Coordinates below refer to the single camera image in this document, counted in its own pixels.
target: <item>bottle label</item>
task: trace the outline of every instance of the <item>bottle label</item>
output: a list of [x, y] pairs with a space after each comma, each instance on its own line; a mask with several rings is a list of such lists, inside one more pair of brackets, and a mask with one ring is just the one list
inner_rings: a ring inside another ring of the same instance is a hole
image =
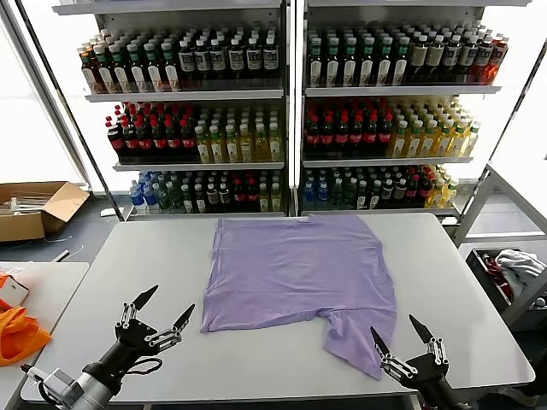
[[436, 67], [441, 63], [443, 58], [444, 47], [429, 47], [426, 56], [426, 65], [429, 67]]
[[226, 70], [226, 60], [224, 58], [224, 51], [210, 51], [209, 55], [211, 57], [211, 66], [214, 71], [224, 71]]
[[378, 78], [376, 80], [377, 86], [386, 85], [387, 83], [387, 74], [390, 72], [391, 62], [389, 60], [382, 60], [379, 62], [378, 67]]
[[116, 87], [114, 81], [112, 80], [112, 75], [110, 75], [110, 70], [108, 70], [106, 67], [101, 67], [99, 68], [99, 74], [101, 74], [104, 86], [106, 87], [106, 90], [109, 92], [109, 94], [115, 94]]
[[444, 156], [446, 154], [446, 149], [450, 142], [450, 137], [441, 139], [441, 142], [438, 144], [437, 156]]
[[358, 144], [360, 143], [362, 140], [362, 135], [361, 134], [351, 134], [350, 135], [350, 141], [353, 143], [353, 144]]
[[252, 162], [249, 143], [241, 143], [241, 155], [243, 156], [243, 162]]
[[193, 73], [194, 71], [196, 71], [194, 53], [179, 53], [179, 61], [182, 71], [184, 71], [185, 73]]
[[379, 196], [374, 195], [372, 198], [370, 198], [370, 209], [375, 209], [376, 205], [378, 205]]
[[262, 51], [247, 50], [247, 65], [249, 66], [249, 70], [262, 69]]
[[458, 47], [444, 47], [443, 65], [446, 67], [455, 66], [458, 59]]
[[321, 61], [312, 61], [309, 65], [309, 86], [319, 87], [321, 85]]
[[211, 144], [211, 150], [213, 151], [213, 157], [215, 158], [215, 163], [222, 163], [222, 149], [219, 143]]
[[228, 147], [228, 157], [230, 162], [234, 163], [238, 161], [238, 146], [235, 143], [229, 143]]
[[366, 60], [362, 62], [361, 74], [359, 75], [359, 86], [366, 87], [370, 82], [370, 73], [373, 71], [373, 62]]
[[403, 152], [403, 146], [404, 138], [399, 138], [397, 141], [395, 141], [395, 145], [393, 147], [393, 158], [401, 157], [401, 152]]
[[353, 74], [356, 70], [355, 61], [346, 61], [344, 64], [344, 87], [353, 85]]
[[338, 61], [329, 61], [326, 65], [326, 86], [336, 86], [336, 76], [338, 74]]
[[421, 67], [426, 62], [428, 47], [413, 47], [412, 55], [410, 56], [410, 65], [415, 67]]
[[460, 56], [458, 57], [458, 64], [460, 66], [469, 67], [473, 64], [473, 60], [477, 56], [477, 47], [462, 47], [462, 52], [460, 53]]
[[144, 81], [143, 69], [141, 67], [131, 67], [131, 72], [135, 78], [138, 92], [146, 92], [146, 82]]
[[272, 161], [279, 161], [279, 142], [270, 141], [270, 151], [272, 153]]
[[424, 139], [424, 143], [421, 145], [420, 149], [420, 157], [429, 156], [429, 151], [431, 150], [431, 146], [433, 144], [433, 138], [426, 138]]
[[150, 138], [139, 139], [138, 146], [140, 149], [150, 149], [152, 148], [152, 140]]
[[392, 85], [401, 85], [403, 82], [404, 70], [407, 67], [406, 60], [399, 60], [395, 64], [395, 71], [393, 72], [393, 82]]
[[277, 70], [279, 67], [279, 57], [277, 49], [264, 50], [264, 68], [267, 70]]
[[281, 198], [272, 198], [272, 211], [279, 212], [281, 210]]
[[169, 145], [169, 148], [178, 148], [180, 147], [181, 143], [178, 138], [168, 139], [168, 145]]
[[129, 80], [127, 79], [126, 70], [122, 67], [115, 67], [114, 73], [118, 78], [118, 83], [120, 83], [120, 88], [123, 92], [131, 92], [131, 87], [129, 86]]
[[365, 196], [358, 196], [357, 197], [357, 210], [362, 211], [365, 208], [365, 200], [367, 198]]
[[177, 69], [174, 66], [165, 66], [165, 73], [168, 75], [169, 87], [171, 87], [171, 91], [178, 91], [179, 76], [177, 75]]
[[492, 54], [492, 47], [479, 47], [479, 51], [477, 52], [477, 58], [475, 58], [475, 66], [485, 66], [488, 64], [488, 61], [490, 60], [490, 56]]
[[196, 51], [194, 56], [196, 58], [196, 66], [199, 71], [209, 71], [211, 69], [208, 51]]
[[203, 199], [196, 200], [197, 203], [197, 209], [199, 209], [200, 214], [205, 213], [205, 201]]
[[185, 204], [186, 213], [191, 214], [191, 211], [193, 208], [193, 206], [191, 205], [191, 201], [185, 200], [184, 204]]
[[[315, 142], [315, 144], [319, 143], [320, 137], [316, 136], [315, 138], [317, 138], [317, 141]], [[321, 135], [321, 143], [322, 144], [331, 144], [332, 143], [332, 135]]]
[[240, 71], [245, 68], [243, 50], [229, 51], [228, 57], [230, 58], [230, 68], [233, 71]]
[[336, 134], [334, 141], [336, 144], [345, 144], [348, 142], [348, 134]]
[[260, 200], [260, 212], [267, 212], [268, 211], [268, 199], [262, 199]]
[[160, 77], [160, 70], [156, 66], [149, 66], [148, 73], [150, 74], [150, 79], [152, 80], [152, 85], [154, 86], [154, 91], [158, 92], [162, 90], [162, 79]]
[[502, 63], [505, 53], [507, 53], [507, 47], [494, 46], [494, 50], [492, 51], [488, 64], [498, 67]]
[[407, 158], [414, 158], [416, 156], [416, 150], [418, 149], [418, 145], [420, 145], [419, 138], [412, 138], [410, 140], [409, 152], [407, 154]]
[[207, 149], [207, 145], [198, 145], [197, 151], [202, 159], [202, 164], [209, 164], [209, 150]]
[[389, 143], [390, 139], [391, 139], [391, 134], [378, 134], [378, 140], [383, 144]]
[[158, 149], [165, 149], [169, 146], [167, 139], [160, 138], [154, 140], [154, 146]]
[[362, 134], [362, 140], [367, 144], [374, 144], [376, 142], [376, 134], [372, 132], [365, 132]]

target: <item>orange bag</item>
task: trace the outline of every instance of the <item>orange bag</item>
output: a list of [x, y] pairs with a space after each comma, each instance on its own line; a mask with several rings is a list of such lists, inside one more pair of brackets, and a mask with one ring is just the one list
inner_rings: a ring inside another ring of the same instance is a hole
[[0, 313], [0, 366], [25, 359], [50, 340], [50, 334], [38, 326], [38, 321], [26, 316], [25, 307]]

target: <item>metal shelf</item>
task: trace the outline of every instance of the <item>metal shelf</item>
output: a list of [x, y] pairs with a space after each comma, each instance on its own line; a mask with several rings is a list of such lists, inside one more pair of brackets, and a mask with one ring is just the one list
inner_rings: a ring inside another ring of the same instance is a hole
[[308, 0], [309, 7], [340, 6], [516, 6], [526, 7], [532, 0]]
[[85, 99], [90, 103], [118, 103], [120, 101], [220, 101], [220, 100], [265, 100], [283, 97], [283, 90], [222, 90], [181, 92], [133, 92], [128, 94], [90, 94]]
[[116, 0], [64, 4], [52, 9], [58, 15], [112, 15], [179, 10], [276, 9], [280, 5], [280, 0]]
[[115, 171], [224, 171], [239, 169], [283, 169], [284, 162], [242, 162], [238, 164], [129, 164], [119, 162], [112, 167]]
[[435, 216], [453, 216], [455, 218], [460, 217], [460, 212], [456, 208], [401, 208], [401, 209], [365, 209], [363, 211], [355, 210], [321, 210], [321, 211], [302, 211], [302, 216], [308, 216], [311, 214], [433, 214]]
[[446, 158], [432, 156], [427, 158], [374, 158], [366, 160], [310, 160], [303, 161], [305, 168], [329, 167], [375, 167], [378, 165], [425, 165], [425, 164], [465, 164], [473, 158]]
[[496, 94], [501, 89], [502, 87], [494, 85], [306, 88], [306, 97], [448, 96], [453, 94]]

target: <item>bottle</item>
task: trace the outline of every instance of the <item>bottle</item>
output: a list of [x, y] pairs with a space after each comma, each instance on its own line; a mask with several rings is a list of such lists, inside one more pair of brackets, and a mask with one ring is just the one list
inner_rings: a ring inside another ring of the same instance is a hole
[[470, 81], [469, 71], [479, 51], [479, 46], [477, 45], [478, 39], [478, 36], [472, 35], [462, 46], [462, 52], [458, 57], [458, 65], [456, 67], [456, 83], [458, 84], [465, 84]]
[[404, 71], [407, 67], [409, 54], [410, 38], [401, 37], [399, 39], [399, 51], [395, 59], [395, 68], [393, 69], [393, 80], [391, 85], [401, 85], [403, 83]]
[[273, 162], [280, 161], [281, 159], [281, 138], [279, 137], [279, 130], [277, 122], [270, 123], [270, 157]]
[[456, 76], [456, 64], [462, 50], [461, 36], [455, 34], [450, 42], [445, 45], [441, 66], [439, 68], [438, 81], [441, 83], [453, 83]]
[[104, 53], [104, 47], [96, 45], [93, 47], [93, 51], [97, 57], [97, 68], [101, 79], [103, 79], [104, 88], [109, 94], [115, 94], [118, 92], [117, 79], [115, 79], [114, 68]]
[[353, 78], [355, 78], [356, 71], [356, 44], [357, 39], [355, 37], [349, 37], [346, 40], [345, 56], [344, 56], [344, 71], [342, 85], [344, 87], [351, 87], [353, 85]]
[[359, 86], [367, 87], [371, 83], [371, 76], [373, 73], [373, 48], [374, 48], [374, 37], [365, 37], [363, 40], [362, 55], [359, 65]]
[[182, 191], [182, 203], [185, 206], [185, 211], [187, 214], [192, 214], [194, 209], [191, 202], [190, 187], [188, 184], [182, 184], [180, 190]]
[[422, 35], [418, 38], [418, 43], [412, 47], [404, 80], [405, 84], [421, 84], [423, 82], [423, 67], [428, 51], [426, 41], [427, 36]]
[[462, 152], [463, 143], [465, 142], [465, 130], [468, 127], [466, 121], [458, 122], [456, 131], [453, 133], [452, 140], [448, 148], [446, 149], [446, 154], [449, 158], [457, 158]]
[[415, 158], [416, 152], [418, 151], [418, 146], [423, 138], [421, 138], [421, 128], [423, 122], [416, 120], [412, 124], [412, 129], [408, 135], [407, 141], [403, 148], [402, 156], [405, 158]]
[[477, 139], [479, 137], [479, 129], [480, 129], [480, 122], [475, 121], [473, 125], [471, 126], [471, 133], [468, 136], [467, 143], [464, 144], [462, 148], [462, 154], [461, 156], [464, 158], [469, 158], [471, 154], [473, 153], [473, 148], [475, 147], [475, 144], [477, 143]]
[[268, 186], [265, 183], [260, 184], [260, 212], [267, 212], [269, 210], [270, 194], [268, 192]]
[[167, 192], [157, 182], [152, 184], [152, 188], [156, 194], [157, 203], [160, 206], [160, 214], [169, 214], [171, 212], [171, 202], [169, 201]]
[[273, 37], [266, 38], [266, 47], [264, 47], [264, 69], [266, 70], [267, 78], [277, 79], [279, 77], [279, 52]]
[[368, 209], [375, 209], [378, 206], [379, 198], [382, 191], [382, 181], [376, 179], [373, 182], [373, 188], [370, 192], [370, 202], [368, 204]]
[[422, 76], [424, 83], [437, 83], [439, 81], [438, 71], [444, 53], [443, 40], [444, 37], [438, 35], [435, 37], [435, 42], [427, 48], [426, 63]]
[[252, 79], [259, 79], [262, 74], [262, 50], [256, 43], [256, 38], [249, 38], [247, 53], [247, 68]]
[[197, 211], [200, 214], [205, 214], [207, 207], [205, 205], [205, 195], [203, 194], [203, 187], [201, 184], [196, 184], [194, 186], [194, 192], [196, 193], [196, 205]]
[[329, 38], [328, 59], [326, 60], [326, 86], [335, 87], [338, 80], [338, 43], [336, 37]]
[[202, 81], [211, 79], [212, 73], [209, 50], [207, 50], [207, 47], [205, 46], [205, 42], [203, 40], [196, 41], [194, 59], [196, 60], [196, 67], [199, 73], [199, 79]]
[[393, 43], [393, 38], [391, 37], [384, 37], [382, 40], [382, 50], [379, 55], [378, 76], [376, 77], [377, 87], [389, 85], [391, 43]]
[[336, 137], [334, 138], [334, 141], [336, 143], [337, 157], [341, 158], [345, 155], [345, 151], [346, 151], [347, 143], [348, 143], [348, 136], [349, 136], [348, 117], [343, 116], [340, 121], [340, 124], [338, 124], [338, 129], [336, 130]]
[[179, 66], [177, 66], [174, 58], [173, 46], [170, 43], [162, 44], [163, 51], [163, 68], [165, 69], [165, 74], [167, 76], [167, 84], [169, 90], [176, 92], [180, 90], [180, 79], [182, 78], [181, 73], [179, 72]]
[[480, 43], [475, 61], [469, 70], [469, 79], [472, 83], [482, 84], [481, 81], [485, 77], [486, 66], [493, 50], [492, 36], [486, 35], [485, 39]]
[[321, 58], [321, 39], [314, 37], [311, 39], [311, 54], [308, 61], [309, 86], [316, 88], [321, 86], [322, 58]]
[[213, 153], [211, 152], [210, 142], [206, 139], [203, 132], [202, 126], [197, 126], [194, 128], [196, 132], [197, 139], [197, 151], [202, 160], [202, 164], [210, 164], [213, 158]]

